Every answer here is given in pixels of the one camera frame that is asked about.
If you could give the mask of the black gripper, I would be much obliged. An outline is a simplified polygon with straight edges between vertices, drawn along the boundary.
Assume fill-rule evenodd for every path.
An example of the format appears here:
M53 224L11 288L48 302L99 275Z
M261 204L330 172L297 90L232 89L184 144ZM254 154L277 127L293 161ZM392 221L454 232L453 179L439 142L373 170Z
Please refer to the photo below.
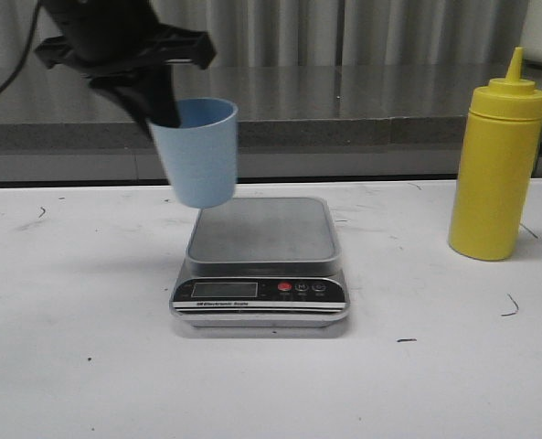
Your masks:
M64 65L96 77L90 89L124 110L149 140L147 119L163 127L180 126L167 64L206 69L216 56L208 32L160 22L149 1L41 4L60 31L35 49L46 68ZM148 68L144 91L139 76L114 76L143 68Z

